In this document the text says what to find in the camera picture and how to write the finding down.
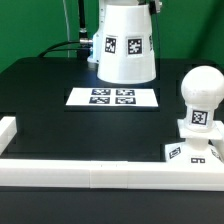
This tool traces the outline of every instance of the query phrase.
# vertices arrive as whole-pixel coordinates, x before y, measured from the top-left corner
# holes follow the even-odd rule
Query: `white object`
[[[214,128],[210,132],[194,132],[185,127],[183,120],[178,120],[180,137],[186,138],[185,142],[174,143],[165,146],[165,158],[168,163],[223,165],[221,145],[218,147],[208,144],[209,139],[223,142],[224,129],[222,122],[215,121]]]
[[[166,145],[166,161],[203,165],[222,163],[220,152],[209,144],[209,140],[223,139],[223,131],[220,129],[223,124],[213,121],[214,110],[224,98],[222,73],[209,66],[192,69],[185,76],[181,90],[187,106],[187,116],[184,121],[178,120],[178,127],[180,137],[186,138],[186,141]]]
[[[108,5],[98,77],[120,84],[144,83],[156,77],[148,5]]]
[[[153,89],[73,88],[67,106],[158,107]]]
[[[224,98],[224,77],[216,68],[200,66],[192,69],[181,86],[187,106],[185,125],[197,132],[213,128],[214,110]]]
[[[15,117],[3,117],[0,121],[0,155],[17,132]]]
[[[224,191],[224,165],[0,159],[0,186]]]
[[[99,63],[102,48],[103,28],[105,23],[107,5],[138,5],[137,0],[99,0],[99,28],[93,35],[92,55],[88,58],[90,63]]]

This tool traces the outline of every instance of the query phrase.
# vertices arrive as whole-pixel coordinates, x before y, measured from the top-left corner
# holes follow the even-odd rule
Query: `qr-like marker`
[[[136,104],[134,97],[116,97],[116,104]]]
[[[116,95],[117,96],[134,96],[135,91],[129,90],[129,89],[118,89],[116,90]]]
[[[191,163],[205,163],[204,158],[191,158]]]
[[[109,104],[110,97],[91,97],[90,104]]]
[[[128,39],[128,54],[142,54],[142,39]]]
[[[211,151],[212,151],[212,155],[213,155],[213,156],[215,156],[217,159],[219,159],[220,161],[222,161],[220,155],[219,155],[217,152],[215,152],[215,151],[212,150],[212,149],[211,149]]]
[[[169,153],[170,159],[173,159],[174,157],[178,156],[181,153],[180,147],[177,149],[174,149],[172,152]]]
[[[206,125],[208,112],[193,110],[192,124]]]
[[[152,36],[149,36],[150,51],[153,48]]]
[[[93,89],[92,95],[100,95],[100,96],[108,96],[110,95],[111,90],[110,89]]]
[[[107,37],[105,43],[105,52],[115,54],[116,53],[116,38]]]

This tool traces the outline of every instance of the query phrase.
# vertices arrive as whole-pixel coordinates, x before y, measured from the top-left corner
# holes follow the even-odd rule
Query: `black platform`
[[[87,62],[25,58],[0,75],[0,116],[15,115],[18,133],[0,158],[163,161],[163,146],[181,141],[184,75],[210,61],[163,59],[146,84],[103,82]],[[73,87],[153,88],[158,108],[67,107]],[[215,119],[224,121],[224,105]],[[0,188],[0,223],[214,224],[224,193],[149,190]]]

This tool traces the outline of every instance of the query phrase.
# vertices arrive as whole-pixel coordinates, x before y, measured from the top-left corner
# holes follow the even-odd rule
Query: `white robot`
[[[219,164],[223,155],[216,143],[223,140],[223,123],[214,121],[214,111],[224,98],[224,77],[210,66],[192,69],[184,78],[181,91],[187,114],[178,120],[183,143],[166,145],[165,156],[169,163]]]
[[[161,6],[159,0],[150,5],[142,0],[99,0],[99,29],[88,62],[99,64],[100,79],[136,84],[156,77],[151,14],[159,13]]]

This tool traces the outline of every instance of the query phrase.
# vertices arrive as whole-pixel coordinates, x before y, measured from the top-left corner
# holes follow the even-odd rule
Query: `black and white pattern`
[[[128,55],[142,54],[142,39],[128,39]]]
[[[212,150],[212,149],[211,149],[211,151],[212,151],[212,155],[213,155],[213,156],[215,156],[217,159],[219,159],[220,161],[222,161],[220,155],[219,155],[217,152],[215,152],[215,151]]]
[[[115,103],[122,105],[136,104],[136,99],[134,97],[116,97]]]
[[[110,97],[91,97],[90,104],[109,104]]]
[[[105,52],[115,54],[116,53],[116,38],[107,37],[105,43]]]
[[[92,95],[109,96],[111,93],[110,89],[93,89]]]
[[[177,149],[174,149],[172,152],[169,153],[170,159],[173,159],[174,157],[178,156],[181,153],[180,147]]]
[[[117,96],[135,96],[134,90],[129,89],[118,89],[116,90]]]
[[[153,49],[152,36],[149,36],[150,51]]]
[[[192,124],[206,125],[208,112],[193,110]]]
[[[191,158],[191,163],[205,163],[204,158]]]

